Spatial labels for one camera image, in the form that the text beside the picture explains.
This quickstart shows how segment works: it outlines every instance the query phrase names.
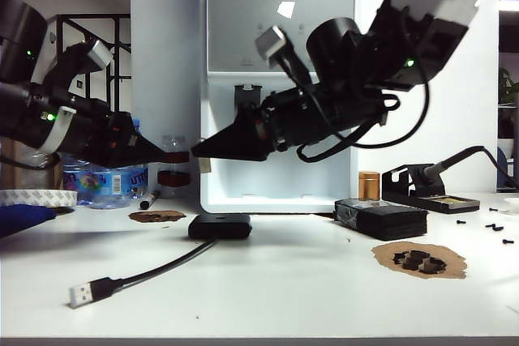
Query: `dispenser control panel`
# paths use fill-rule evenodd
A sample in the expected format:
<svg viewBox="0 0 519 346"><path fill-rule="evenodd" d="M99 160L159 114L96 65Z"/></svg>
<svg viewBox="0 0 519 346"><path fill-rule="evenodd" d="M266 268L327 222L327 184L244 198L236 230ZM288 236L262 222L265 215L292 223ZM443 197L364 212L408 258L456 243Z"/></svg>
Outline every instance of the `dispenser control panel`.
<svg viewBox="0 0 519 346"><path fill-rule="evenodd" d="M255 39L276 24L282 27L305 65L313 70L307 38L320 24L354 18L354 0L207 0L208 70L279 72L258 54Z"/></svg>

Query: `white tape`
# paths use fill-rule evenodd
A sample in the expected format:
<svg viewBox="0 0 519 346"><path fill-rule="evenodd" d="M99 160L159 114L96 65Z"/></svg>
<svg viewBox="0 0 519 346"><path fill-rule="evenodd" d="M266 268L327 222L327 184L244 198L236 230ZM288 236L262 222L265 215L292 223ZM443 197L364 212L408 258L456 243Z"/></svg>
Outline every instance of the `white tape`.
<svg viewBox="0 0 519 346"><path fill-rule="evenodd" d="M0 206L28 204L45 207L74 207L77 192L73 190L0 190Z"/></svg>

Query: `black shelf frame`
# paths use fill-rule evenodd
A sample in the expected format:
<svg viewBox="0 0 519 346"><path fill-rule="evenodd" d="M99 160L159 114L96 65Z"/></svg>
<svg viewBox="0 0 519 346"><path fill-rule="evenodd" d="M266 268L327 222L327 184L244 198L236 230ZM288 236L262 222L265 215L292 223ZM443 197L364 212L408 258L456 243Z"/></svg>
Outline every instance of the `black shelf frame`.
<svg viewBox="0 0 519 346"><path fill-rule="evenodd" d="M513 110L513 179L519 182L519 92L513 93L513 102L501 104L497 106L497 109L512 109ZM514 187L505 186L497 187L496 192L498 193L517 193L518 190Z"/></svg>
<svg viewBox="0 0 519 346"><path fill-rule="evenodd" d="M63 26L66 24L84 35L85 40L92 38L100 40L110 52L114 50L114 68L112 64L108 64L105 70L106 74L106 102L111 106L112 94L110 85L114 81L114 111L119 111L120 104L120 81L123 79L131 79L130 75L121 75L120 68L120 50L126 50L131 54L131 44L121 42L121 19L129 19L130 14L60 14L56 15L56 58L59 62L63 54ZM73 19L111 19L114 22L114 42L108 42L100 38L94 32L89 31ZM85 97L90 98L90 73L85 74Z"/></svg>

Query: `usb cable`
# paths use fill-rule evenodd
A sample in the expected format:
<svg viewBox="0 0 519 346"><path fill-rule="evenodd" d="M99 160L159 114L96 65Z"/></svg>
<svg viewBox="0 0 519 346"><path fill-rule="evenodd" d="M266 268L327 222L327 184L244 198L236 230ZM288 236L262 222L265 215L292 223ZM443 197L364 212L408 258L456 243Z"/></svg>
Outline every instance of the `usb cable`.
<svg viewBox="0 0 519 346"><path fill-rule="evenodd" d="M99 280L90 281L86 284L69 288L69 294L71 297L70 307L78 308L82 305L92 303L94 301L106 299L123 287L128 288L134 284L139 283L140 281L151 279L154 276L158 276L165 271L169 271L182 265L183 263L186 263L187 261L190 261L197 255L213 246L215 243L217 243L216 238L210 239L189 253L184 254L182 257L179 257L170 263L164 264L161 267L152 269L151 271L146 271L136 276L116 280L112 280L109 277L104 277Z"/></svg>

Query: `white water dispenser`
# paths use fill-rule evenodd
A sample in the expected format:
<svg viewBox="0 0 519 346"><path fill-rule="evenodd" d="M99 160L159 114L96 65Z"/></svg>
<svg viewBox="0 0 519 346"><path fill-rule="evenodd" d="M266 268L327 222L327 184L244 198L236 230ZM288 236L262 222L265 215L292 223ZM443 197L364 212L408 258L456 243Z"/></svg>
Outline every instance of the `white water dispenser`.
<svg viewBox="0 0 519 346"><path fill-rule="evenodd" d="M329 19L354 19L356 7L355 0L201 2L202 139L233 122L240 100L259 104L273 91L294 87L281 68L270 69L257 53L258 36L274 24L283 28L317 81L305 48L308 36ZM321 152L336 142L325 139L309 152ZM354 197L358 190L354 148L314 164L300 161L290 148L271 153L266 161L211 159L206 166L201 169L200 203L209 212L330 212L334 201Z"/></svg>

